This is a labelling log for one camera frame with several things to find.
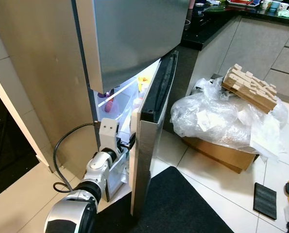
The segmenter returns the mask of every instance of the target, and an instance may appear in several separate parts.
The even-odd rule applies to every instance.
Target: tile floor
[[[288,205],[284,184],[289,180],[289,120],[283,129],[286,155],[279,163],[257,159],[245,172],[236,174],[183,144],[179,137],[163,132],[157,156],[152,159],[152,175],[175,166],[194,186],[235,233],[286,232],[283,208]],[[66,169],[62,172],[72,186],[79,180]],[[43,164],[0,194],[0,233],[41,233],[51,207],[64,194],[56,193],[52,184],[59,181]],[[264,184],[277,192],[277,220],[253,210],[254,183]],[[98,211],[130,192],[125,185],[110,203],[101,201]]]

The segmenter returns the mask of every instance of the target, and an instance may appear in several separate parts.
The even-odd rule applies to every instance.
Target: black cable
[[[56,144],[55,146],[55,149],[53,150],[53,165],[58,173],[58,175],[60,176],[60,178],[62,179],[62,182],[56,182],[53,184],[53,188],[54,190],[56,190],[57,192],[59,193],[68,193],[68,192],[71,192],[73,191],[70,183],[67,181],[67,179],[64,177],[64,175],[62,175],[62,173],[59,171],[59,168],[58,168],[58,165],[57,165],[57,150],[58,150],[58,147],[59,145],[61,144],[61,142],[67,137],[69,136],[71,133],[73,133],[74,131],[84,127],[84,126],[87,126],[87,125],[95,125],[96,123],[86,123],[86,124],[83,124],[83,125],[80,125],[80,126],[77,126],[76,128],[74,128],[73,130],[69,131],[68,133],[66,133]],[[60,189],[57,189],[56,188],[56,185],[62,185],[64,187],[66,187],[68,190],[64,191],[64,190],[60,190]]]

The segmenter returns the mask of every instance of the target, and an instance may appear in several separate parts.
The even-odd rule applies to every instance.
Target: pink item
[[[195,0],[189,0],[188,8],[193,9],[194,5],[195,5]]]

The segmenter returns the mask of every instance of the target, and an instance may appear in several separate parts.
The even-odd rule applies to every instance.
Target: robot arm
[[[107,188],[110,168],[134,143],[121,143],[117,138],[118,122],[104,118],[100,127],[101,151],[88,162],[81,182],[57,202],[45,222],[44,233],[88,233],[97,214],[101,196]]]

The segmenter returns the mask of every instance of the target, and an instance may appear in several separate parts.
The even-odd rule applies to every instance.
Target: cardboard box
[[[255,154],[212,144],[196,137],[184,137],[182,140],[191,148],[218,161],[238,174],[242,170],[247,170],[255,159]]]

